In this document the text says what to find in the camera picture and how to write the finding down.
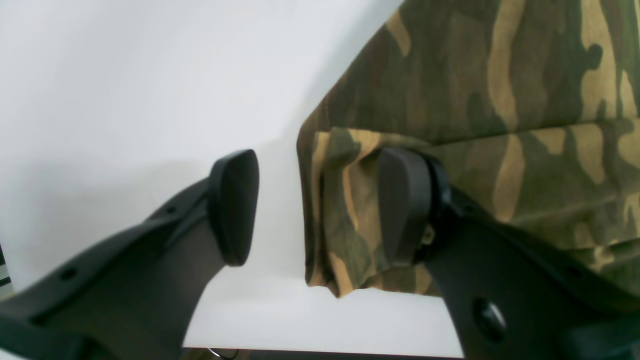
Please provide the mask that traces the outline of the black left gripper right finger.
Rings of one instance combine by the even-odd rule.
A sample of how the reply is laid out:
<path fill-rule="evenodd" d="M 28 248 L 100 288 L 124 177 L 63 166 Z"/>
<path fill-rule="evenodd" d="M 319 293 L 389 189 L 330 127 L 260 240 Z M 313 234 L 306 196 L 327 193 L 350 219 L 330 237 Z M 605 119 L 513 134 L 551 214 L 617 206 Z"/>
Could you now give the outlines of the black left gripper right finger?
<path fill-rule="evenodd" d="M 382 244 L 425 265 L 467 360 L 637 360 L 639 299 L 500 223 L 434 157 L 391 146 L 377 162 Z"/>

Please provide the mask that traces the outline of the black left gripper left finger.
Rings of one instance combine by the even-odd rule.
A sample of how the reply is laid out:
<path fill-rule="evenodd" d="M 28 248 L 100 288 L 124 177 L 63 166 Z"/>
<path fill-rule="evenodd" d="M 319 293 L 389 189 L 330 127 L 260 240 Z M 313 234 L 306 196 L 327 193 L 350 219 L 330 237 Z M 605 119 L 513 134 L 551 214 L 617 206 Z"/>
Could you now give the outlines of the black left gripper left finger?
<path fill-rule="evenodd" d="M 208 283 L 249 257 L 259 194 L 255 151 L 145 221 L 104 239 L 1 303 L 1 349 L 32 360 L 176 360 Z"/>

